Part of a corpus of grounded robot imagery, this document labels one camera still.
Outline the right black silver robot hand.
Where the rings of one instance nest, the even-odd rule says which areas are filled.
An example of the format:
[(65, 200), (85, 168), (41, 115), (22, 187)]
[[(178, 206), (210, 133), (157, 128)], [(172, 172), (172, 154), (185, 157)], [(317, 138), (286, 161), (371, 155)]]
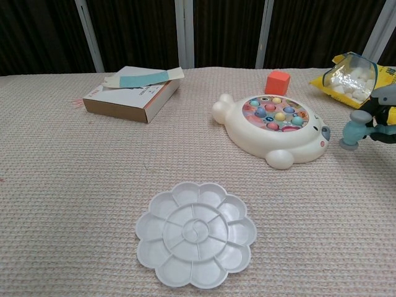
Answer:
[(388, 124), (389, 112), (395, 107), (395, 84), (379, 87), (371, 92), (370, 99), (360, 108), (370, 114), (366, 123), (367, 136), (386, 144), (395, 143), (395, 125)]

